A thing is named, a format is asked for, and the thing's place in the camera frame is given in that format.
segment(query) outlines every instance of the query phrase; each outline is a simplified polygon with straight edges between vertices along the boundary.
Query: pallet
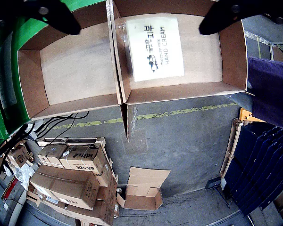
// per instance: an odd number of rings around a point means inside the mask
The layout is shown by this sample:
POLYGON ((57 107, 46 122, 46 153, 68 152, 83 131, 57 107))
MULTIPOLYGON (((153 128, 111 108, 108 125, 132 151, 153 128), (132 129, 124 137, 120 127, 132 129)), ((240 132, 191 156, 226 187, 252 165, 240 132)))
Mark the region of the pallet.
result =
POLYGON ((229 138, 226 153, 225 153, 225 159, 223 160, 222 167, 220 170, 221 178, 225 177, 225 174, 231 164, 231 161, 234 158, 234 153, 235 153, 235 149, 238 143, 242 125, 243 125, 243 122, 241 120, 237 118, 232 120, 231 133, 230 133, 230 138, 229 138))

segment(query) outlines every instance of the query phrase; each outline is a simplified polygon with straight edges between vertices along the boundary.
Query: white label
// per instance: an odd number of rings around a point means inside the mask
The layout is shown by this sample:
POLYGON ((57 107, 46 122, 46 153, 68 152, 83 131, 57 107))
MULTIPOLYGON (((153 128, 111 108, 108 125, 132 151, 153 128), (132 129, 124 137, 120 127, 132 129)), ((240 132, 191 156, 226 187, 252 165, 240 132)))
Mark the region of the white label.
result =
POLYGON ((69 203, 66 199, 59 198, 63 203, 69 203))
POLYGON ((184 76, 176 17, 126 22, 134 81, 184 76))
POLYGON ((53 198, 51 198, 51 197, 46 197, 46 200, 48 200, 48 201, 50 201, 50 202, 52 202, 52 203, 54 203, 54 204, 57 204, 58 203, 58 200, 56 200, 56 199, 53 199, 53 198))
POLYGON ((39 192, 41 192, 42 194, 51 197, 51 195, 48 194, 48 192, 47 192, 44 188, 42 188, 42 187, 40 187, 40 186, 38 186, 38 185, 36 185, 36 184, 34 184, 34 186, 35 186, 35 188, 37 188, 37 190, 38 190, 39 192))
POLYGON ((63 155, 63 157, 65 157, 65 156, 68 155, 69 153, 70 153, 70 150, 64 152, 62 155, 63 155))
POLYGON ((3 205, 3 207, 6 211, 8 211, 8 205, 6 203, 3 205))

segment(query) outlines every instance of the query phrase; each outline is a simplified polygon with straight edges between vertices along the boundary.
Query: shipping box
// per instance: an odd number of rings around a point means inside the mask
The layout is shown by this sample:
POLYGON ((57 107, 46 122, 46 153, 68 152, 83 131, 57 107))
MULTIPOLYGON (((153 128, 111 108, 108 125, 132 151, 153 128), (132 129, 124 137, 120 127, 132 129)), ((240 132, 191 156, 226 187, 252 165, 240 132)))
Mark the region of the shipping box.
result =
POLYGON ((43 165, 64 168, 59 159, 67 148, 67 145, 49 145, 39 152, 38 157, 43 165))
POLYGON ((79 35, 34 19, 13 35, 25 108, 34 120, 121 104, 106 1, 66 5, 82 28, 79 35))
POLYGON ((8 157, 11 163, 19 168, 21 168, 26 161, 31 158, 24 144, 19 144, 15 149, 12 149, 9 152, 8 157))
POLYGON ((101 174, 106 166, 106 157, 99 144, 70 146, 60 162, 65 169, 92 171, 94 174, 101 174))
POLYGON ((205 36, 199 32, 201 21, 214 3, 212 0, 110 0, 120 89, 123 102, 127 103, 129 138, 134 126, 133 108, 138 107, 137 104, 219 96, 246 90, 247 51, 242 21, 216 34, 205 36), (184 76, 134 81, 128 61, 126 21, 149 17, 177 18, 184 76))
POLYGON ((117 194, 117 202, 125 209, 157 210, 162 201, 160 187, 170 170, 130 168, 125 200, 117 194))
POLYGON ((99 183, 92 173, 41 165, 30 179, 46 196, 92 210, 99 183))
POLYGON ((93 210, 82 209, 72 205, 68 205, 65 209, 64 203, 58 202, 55 204, 46 199, 43 199, 42 203, 52 207, 55 211, 61 214, 75 219, 84 220, 101 226, 111 226, 113 223, 114 212, 104 201, 97 200, 93 210))

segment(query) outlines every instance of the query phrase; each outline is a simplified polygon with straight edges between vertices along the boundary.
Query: wire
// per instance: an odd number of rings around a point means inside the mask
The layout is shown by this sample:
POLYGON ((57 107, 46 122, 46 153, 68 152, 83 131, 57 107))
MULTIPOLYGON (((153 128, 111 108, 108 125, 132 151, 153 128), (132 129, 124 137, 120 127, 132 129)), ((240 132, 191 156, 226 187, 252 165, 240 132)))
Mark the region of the wire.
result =
POLYGON ((74 119, 74 120, 75 120, 75 119, 83 119, 83 118, 86 118, 86 117, 89 115, 89 111, 87 112, 86 115, 81 116, 81 117, 77 117, 78 114, 79 114, 79 113, 77 113, 77 114, 75 115, 75 117, 72 117, 73 114, 71 114, 71 115, 68 116, 68 117, 59 116, 59 117, 62 118, 63 120, 61 120, 61 121, 57 122, 56 124, 54 124, 54 125, 53 125, 52 127, 50 127, 43 135, 40 136, 40 134, 39 134, 36 139, 40 139, 40 138, 44 137, 50 130, 52 130, 53 127, 55 127, 57 124, 59 124, 59 123, 61 123, 61 122, 63 122, 63 121, 66 121, 67 119, 74 119))
POLYGON ((60 133, 59 135, 57 135, 56 136, 56 138, 54 138, 49 144, 47 144, 47 145, 45 145, 44 147, 47 147, 47 146, 49 146, 49 145, 51 145, 59 136, 61 136, 63 133, 65 133, 65 132, 67 132, 72 126, 73 126, 73 124, 74 124, 74 122, 75 122, 75 120, 76 120, 76 116, 78 115, 78 113, 75 115, 75 117, 73 118, 74 120, 72 121, 72 124, 71 124, 71 126, 68 128, 68 129, 66 129, 64 132, 62 132, 62 133, 60 133))
POLYGON ((58 122, 55 123, 52 127, 50 127, 43 135, 37 137, 37 139, 42 138, 42 137, 45 136, 49 131, 51 131, 52 128, 54 128, 56 125, 58 125, 59 123, 61 123, 61 122, 63 122, 63 121, 66 121, 66 120, 68 120, 68 119, 69 119, 69 118, 66 118, 66 119, 63 119, 63 120, 58 121, 58 122))
MULTIPOLYGON (((85 116, 77 117, 76 119, 83 119, 83 118, 87 117, 88 114, 89 114, 89 111, 87 112, 87 114, 86 114, 85 116)), ((65 118, 73 119, 72 117, 65 117, 65 116, 53 117, 53 118, 49 119, 47 122, 45 122, 43 125, 41 125, 35 132, 36 132, 36 133, 39 133, 39 132, 42 130, 42 128, 44 128, 45 125, 52 123, 52 122, 53 122, 53 121, 52 121, 53 119, 57 119, 57 120, 58 120, 58 119, 65 119, 65 118)))
POLYGON ((38 136, 39 136, 41 133, 43 133, 51 123, 53 123, 53 122, 55 122, 55 121, 58 121, 58 120, 60 120, 60 119, 55 119, 55 120, 51 121, 50 123, 48 123, 47 126, 38 134, 38 136))

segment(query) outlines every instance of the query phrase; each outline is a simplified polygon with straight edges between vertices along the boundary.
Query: gray floor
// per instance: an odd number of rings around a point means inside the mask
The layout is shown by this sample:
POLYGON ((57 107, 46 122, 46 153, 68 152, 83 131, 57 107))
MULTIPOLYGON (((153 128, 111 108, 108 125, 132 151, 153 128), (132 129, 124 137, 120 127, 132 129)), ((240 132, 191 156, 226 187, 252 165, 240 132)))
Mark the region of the gray floor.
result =
MULTIPOLYGON (((141 104, 136 107, 134 134, 128 143, 123 124, 103 123, 97 126, 71 128, 66 137, 104 136, 106 151, 113 160, 119 184, 126 185, 131 166, 171 170, 162 186, 164 197, 184 194, 205 187, 218 176, 231 129, 231 120, 238 116, 239 106, 224 96, 141 104), (151 114, 199 108, 202 111, 178 113, 163 117, 151 114)), ((120 118, 118 107, 90 112, 75 124, 120 118)), ((55 137, 65 129, 54 129, 55 137)))

